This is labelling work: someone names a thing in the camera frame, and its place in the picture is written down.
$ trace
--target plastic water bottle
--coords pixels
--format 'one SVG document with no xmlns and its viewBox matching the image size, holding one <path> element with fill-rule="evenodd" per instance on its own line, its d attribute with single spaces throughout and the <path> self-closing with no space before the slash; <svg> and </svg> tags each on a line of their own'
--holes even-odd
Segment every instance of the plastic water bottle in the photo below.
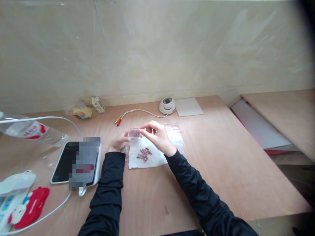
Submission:
<svg viewBox="0 0 315 236">
<path fill-rule="evenodd" d="M 8 115 L 0 112 L 0 121 L 21 120 L 29 117 L 23 115 Z M 43 125 L 38 121 L 16 123 L 0 123 L 0 131 L 9 136 L 28 139 L 38 143 L 61 147 L 68 141 L 68 135 L 56 129 Z"/>
</svg>

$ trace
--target water bottle label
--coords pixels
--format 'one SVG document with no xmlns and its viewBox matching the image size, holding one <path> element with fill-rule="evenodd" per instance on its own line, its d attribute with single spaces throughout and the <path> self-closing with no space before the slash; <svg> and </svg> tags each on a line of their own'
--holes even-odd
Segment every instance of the water bottle label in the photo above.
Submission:
<svg viewBox="0 0 315 236">
<path fill-rule="evenodd" d="M 45 126 L 38 121 L 34 121 L 33 124 L 25 131 L 22 138 L 25 139 L 38 139 L 48 130 L 48 126 Z"/>
</svg>

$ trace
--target clear plastic cup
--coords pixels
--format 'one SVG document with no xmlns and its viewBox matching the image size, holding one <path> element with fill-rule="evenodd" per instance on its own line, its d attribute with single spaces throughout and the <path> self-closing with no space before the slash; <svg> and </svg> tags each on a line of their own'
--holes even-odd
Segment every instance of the clear plastic cup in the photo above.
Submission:
<svg viewBox="0 0 315 236">
<path fill-rule="evenodd" d="M 130 141 L 136 141 L 140 137 L 140 133 L 137 129 L 130 129 L 128 132 L 128 137 L 131 139 Z"/>
</svg>

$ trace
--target person's left hand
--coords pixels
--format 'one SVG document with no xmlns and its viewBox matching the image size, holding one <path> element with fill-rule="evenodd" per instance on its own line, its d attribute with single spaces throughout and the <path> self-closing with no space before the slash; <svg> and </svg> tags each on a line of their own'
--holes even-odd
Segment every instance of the person's left hand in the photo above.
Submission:
<svg viewBox="0 0 315 236">
<path fill-rule="evenodd" d="M 130 129 L 127 129 L 126 131 L 122 132 L 120 135 L 115 137 L 109 144 L 107 152 L 112 152 L 112 151 L 120 152 L 120 150 L 123 149 L 130 141 L 130 138 L 127 137 Z"/>
</svg>

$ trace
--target white cable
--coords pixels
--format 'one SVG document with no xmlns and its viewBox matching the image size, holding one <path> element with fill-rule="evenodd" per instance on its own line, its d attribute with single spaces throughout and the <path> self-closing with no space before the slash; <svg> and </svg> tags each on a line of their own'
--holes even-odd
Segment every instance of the white cable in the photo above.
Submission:
<svg viewBox="0 0 315 236">
<path fill-rule="evenodd" d="M 79 130 L 79 128 L 71 121 L 68 120 L 67 118 L 64 117 L 58 117 L 58 116 L 43 116 L 43 117 L 37 117 L 37 118 L 27 118 L 27 119 L 21 119 L 21 120 L 6 120 L 6 121 L 0 121 L 0 124 L 4 124 L 4 123 L 16 123 L 16 122 L 23 122 L 23 121 L 33 121 L 33 120 L 42 120 L 42 119 L 50 119 L 50 118 L 57 118 L 57 119 L 63 119 L 63 120 L 67 120 L 69 121 L 71 124 L 74 125 L 74 127 L 77 129 L 78 133 L 80 134 L 80 137 L 82 137 L 82 134 Z M 47 214 L 46 216 L 44 216 L 43 218 L 41 218 L 40 220 L 34 222 L 33 224 L 30 224 L 29 226 L 23 228 L 23 229 L 19 229 L 13 232 L 6 232 L 6 233 L 2 233 L 0 232 L 0 235 L 11 235 L 11 234 L 16 234 L 16 233 L 20 233 L 32 226 L 34 226 L 35 224 L 41 222 L 43 219 L 47 218 L 48 216 L 50 216 L 52 213 L 54 213 L 56 210 L 58 210 L 70 197 L 72 192 L 69 193 L 68 197 L 63 201 L 63 203 L 61 203 L 55 210 L 53 210 L 52 212 L 50 212 L 49 214 Z"/>
<path fill-rule="evenodd" d="M 50 216 L 52 213 L 54 213 L 56 210 L 58 210 L 58 209 L 69 199 L 71 193 L 72 193 L 72 192 L 69 193 L 68 197 L 67 197 L 67 198 L 63 201 L 63 203 L 61 203 L 55 210 L 53 210 L 51 213 L 47 214 L 46 216 L 44 216 L 44 217 L 41 218 L 40 220 L 34 222 L 33 224 L 31 224 L 31 225 L 29 225 L 29 226 L 26 226 L 26 227 L 23 228 L 23 229 L 19 229 L 19 230 L 12 231 L 12 232 L 6 232 L 6 233 L 1 233 L 1 232 L 0 232 L 0 235 L 11 235 L 11 234 L 20 233 L 20 232 L 22 232 L 22 231 L 24 231 L 24 230 L 26 230 L 26 229 L 28 229 L 28 228 L 34 226 L 35 224 L 41 222 L 43 219 L 47 218 L 47 217 Z"/>
<path fill-rule="evenodd" d="M 127 113 L 130 113 L 130 112 L 134 112 L 134 111 L 137 111 L 137 110 L 139 110 L 139 111 L 144 111 L 144 112 L 147 112 L 147 113 L 150 113 L 151 115 L 153 115 L 153 116 L 156 116 L 156 117 L 158 117 L 158 118 L 164 118 L 164 117 L 166 117 L 167 115 L 165 115 L 165 116 L 157 116 L 157 115 L 155 115 L 155 114 L 153 114 L 153 113 L 151 113 L 151 112 L 149 112 L 149 111 L 146 111 L 146 110 L 141 110 L 141 109 L 133 109 L 133 110 L 130 110 L 130 111 L 126 111 L 125 113 L 123 113 L 120 117 L 120 119 L 122 119 L 123 117 L 124 117 L 124 115 L 126 115 Z"/>
<path fill-rule="evenodd" d="M 27 118 L 27 119 L 21 119 L 21 120 L 7 120 L 7 121 L 0 121 L 0 124 L 3 124 L 3 123 L 23 122 L 23 121 L 33 121 L 33 120 L 42 120 L 42 119 L 50 119 L 50 118 L 57 118 L 57 119 L 63 119 L 63 120 L 69 121 L 71 124 L 73 124 L 73 125 L 75 126 L 75 128 L 77 129 L 77 131 L 78 131 L 79 134 L 80 134 L 80 137 L 82 137 L 82 134 L 81 134 L 79 128 L 78 128 L 71 120 L 68 120 L 67 118 L 59 117 L 59 116 L 43 116 L 43 117 Z"/>
</svg>

